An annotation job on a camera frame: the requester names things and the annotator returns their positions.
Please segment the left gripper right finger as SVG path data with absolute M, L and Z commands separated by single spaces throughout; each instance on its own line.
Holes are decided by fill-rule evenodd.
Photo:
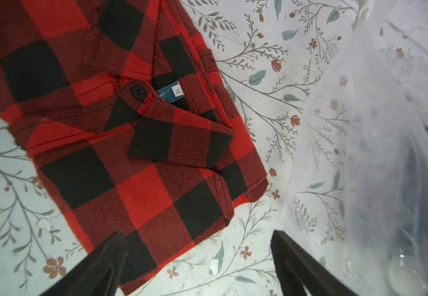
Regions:
M 284 231 L 273 232 L 271 252 L 285 296 L 355 295 Z

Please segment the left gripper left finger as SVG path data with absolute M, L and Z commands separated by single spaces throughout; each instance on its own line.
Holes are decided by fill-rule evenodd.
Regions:
M 128 244 L 114 233 L 93 250 L 44 296 L 113 296 L 119 287 Z

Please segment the clear plastic vacuum bag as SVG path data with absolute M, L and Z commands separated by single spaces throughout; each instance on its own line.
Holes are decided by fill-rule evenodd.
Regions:
M 289 237 L 357 296 L 398 296 L 398 255 L 428 286 L 428 261 L 400 230 L 406 158 L 425 149 L 425 127 L 428 1 L 362 1 L 306 101 L 282 213 Z

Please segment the red black plaid shirt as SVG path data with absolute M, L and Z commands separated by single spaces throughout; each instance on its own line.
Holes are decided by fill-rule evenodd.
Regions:
M 126 237 L 125 294 L 268 186 L 179 1 L 0 1 L 0 118 L 87 251 Z

